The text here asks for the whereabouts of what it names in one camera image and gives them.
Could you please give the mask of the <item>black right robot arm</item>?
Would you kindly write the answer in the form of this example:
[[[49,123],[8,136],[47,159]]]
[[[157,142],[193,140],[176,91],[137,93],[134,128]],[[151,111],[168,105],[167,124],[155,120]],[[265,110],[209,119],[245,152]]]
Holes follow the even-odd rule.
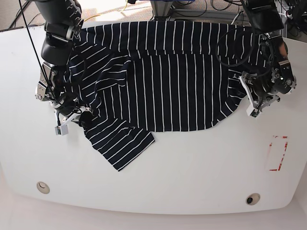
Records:
[[[83,79],[66,80],[69,73],[68,62],[79,38],[84,20],[82,8],[76,0],[36,0],[35,4],[45,19],[46,37],[43,42],[40,80],[35,90],[36,99],[50,102],[56,112],[81,127],[85,127],[85,114],[89,111],[80,96],[69,92]]]

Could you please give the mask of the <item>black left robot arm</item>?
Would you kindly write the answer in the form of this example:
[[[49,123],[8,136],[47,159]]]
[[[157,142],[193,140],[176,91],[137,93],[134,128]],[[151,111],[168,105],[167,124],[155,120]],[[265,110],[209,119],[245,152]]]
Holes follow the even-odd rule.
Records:
[[[247,114],[257,117],[264,107],[280,101],[279,93],[291,93],[296,88],[296,78],[292,73],[286,43],[277,33],[284,25],[275,2],[243,0],[241,3],[252,31],[260,37],[260,49],[266,63],[264,71],[244,71],[239,77],[250,103]]]

